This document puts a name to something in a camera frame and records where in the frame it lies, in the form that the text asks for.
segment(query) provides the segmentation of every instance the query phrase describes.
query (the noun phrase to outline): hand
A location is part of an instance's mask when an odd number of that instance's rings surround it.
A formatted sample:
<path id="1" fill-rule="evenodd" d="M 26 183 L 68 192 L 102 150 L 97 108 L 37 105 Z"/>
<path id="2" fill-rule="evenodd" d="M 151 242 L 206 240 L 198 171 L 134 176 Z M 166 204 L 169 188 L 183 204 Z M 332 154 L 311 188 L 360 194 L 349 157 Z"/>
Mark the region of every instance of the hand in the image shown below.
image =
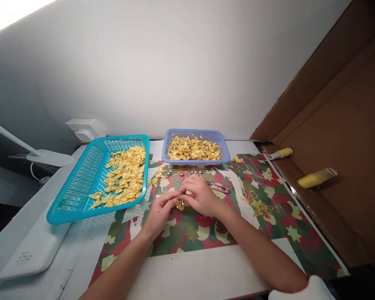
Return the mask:
<path id="1" fill-rule="evenodd" d="M 196 198 L 186 195 L 187 190 L 195 193 Z M 201 175 L 193 174 L 186 178 L 180 186 L 179 192 L 182 194 L 179 198 L 205 216 L 218 218 L 219 213 L 228 207 L 225 202 L 215 196 Z"/>
<path id="2" fill-rule="evenodd" d="M 177 203 L 179 192 L 169 192 L 154 200 L 151 205 L 147 221 L 143 225 L 142 233 L 154 240 L 163 230 L 168 220 L 169 212 Z"/>

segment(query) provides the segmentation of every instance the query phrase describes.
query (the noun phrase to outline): blue plastic basket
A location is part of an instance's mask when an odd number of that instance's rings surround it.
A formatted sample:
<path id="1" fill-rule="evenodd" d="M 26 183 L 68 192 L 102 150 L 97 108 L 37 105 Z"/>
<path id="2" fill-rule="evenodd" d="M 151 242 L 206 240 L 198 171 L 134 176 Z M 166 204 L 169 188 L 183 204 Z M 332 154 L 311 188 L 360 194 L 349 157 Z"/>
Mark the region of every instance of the blue plastic basket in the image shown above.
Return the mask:
<path id="1" fill-rule="evenodd" d="M 200 138 L 201 135 L 204 136 L 205 140 L 212 143 L 217 143 L 222 154 L 220 160 L 171 160 L 169 159 L 168 149 L 171 145 L 171 138 L 175 136 L 179 137 L 190 137 L 194 136 Z M 230 155 L 228 147 L 226 146 L 224 136 L 219 131 L 214 130 L 197 130 L 197 129 L 169 129 L 166 132 L 164 146 L 162 147 L 162 160 L 171 165 L 220 165 L 222 163 L 228 163 L 230 161 Z"/>
<path id="2" fill-rule="evenodd" d="M 146 147 L 143 188 L 140 197 L 133 202 L 122 205 L 114 207 L 100 205 L 93 210 L 89 210 L 95 200 L 88 197 L 88 195 L 96 192 L 103 192 L 103 196 L 108 194 L 104 192 L 106 188 L 104 179 L 107 178 L 108 172 L 114 170 L 112 167 L 109 169 L 105 168 L 111 152 L 128 150 L 134 146 Z M 63 224 L 129 208 L 138 204 L 143 199 L 147 190 L 149 147 L 150 138 L 147 135 L 101 137 L 90 142 L 51 205 L 47 213 L 47 221 L 54 225 Z"/>

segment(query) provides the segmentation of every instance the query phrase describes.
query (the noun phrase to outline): teal plastic basket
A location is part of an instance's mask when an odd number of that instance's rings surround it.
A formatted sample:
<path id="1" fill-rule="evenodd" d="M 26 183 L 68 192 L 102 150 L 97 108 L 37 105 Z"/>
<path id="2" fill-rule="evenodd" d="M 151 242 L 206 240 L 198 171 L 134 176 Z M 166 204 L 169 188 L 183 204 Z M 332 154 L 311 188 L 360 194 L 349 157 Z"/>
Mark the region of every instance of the teal plastic basket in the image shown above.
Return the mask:
<path id="1" fill-rule="evenodd" d="M 105 168 L 111 153 L 128 150 L 135 146 L 146 147 L 143 188 L 140 197 L 133 202 L 122 205 L 114 207 L 100 205 L 93 210 L 89 210 L 95 200 L 88 195 L 96 192 L 102 192 L 103 196 L 108 195 L 104 192 L 107 187 L 104 184 L 104 179 L 107 178 L 108 172 L 114 170 L 112 167 Z M 90 142 L 51 205 L 47 213 L 47 221 L 54 225 L 74 222 L 138 204 L 144 198 L 147 190 L 149 147 L 150 138 L 147 135 L 101 137 Z"/>

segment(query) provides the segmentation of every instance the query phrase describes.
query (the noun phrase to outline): person's left hand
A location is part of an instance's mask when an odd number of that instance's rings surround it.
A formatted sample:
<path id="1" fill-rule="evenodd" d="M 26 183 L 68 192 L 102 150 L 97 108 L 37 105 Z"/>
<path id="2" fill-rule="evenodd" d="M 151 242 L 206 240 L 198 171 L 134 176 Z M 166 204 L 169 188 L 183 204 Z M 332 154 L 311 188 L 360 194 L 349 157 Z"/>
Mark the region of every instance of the person's left hand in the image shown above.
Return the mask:
<path id="1" fill-rule="evenodd" d="M 179 192 L 169 192 L 161 197 L 155 198 L 151 205 L 149 216 L 144 223 L 142 231 L 154 240 L 163 230 L 168 220 L 169 212 L 177 203 Z"/>

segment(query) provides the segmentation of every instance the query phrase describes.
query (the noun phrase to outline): person's right hand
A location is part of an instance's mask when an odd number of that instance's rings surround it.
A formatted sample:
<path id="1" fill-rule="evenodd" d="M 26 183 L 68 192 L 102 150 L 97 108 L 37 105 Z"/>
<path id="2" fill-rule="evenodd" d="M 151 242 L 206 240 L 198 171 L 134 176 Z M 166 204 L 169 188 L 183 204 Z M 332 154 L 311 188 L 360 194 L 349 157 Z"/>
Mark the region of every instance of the person's right hand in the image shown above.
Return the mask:
<path id="1" fill-rule="evenodd" d="M 186 195 L 187 190 L 195 193 L 196 198 Z M 201 175 L 193 174 L 186 178 L 182 182 L 179 192 L 183 193 L 179 198 L 205 216 L 217 218 L 219 213 L 228 206 L 213 193 Z"/>

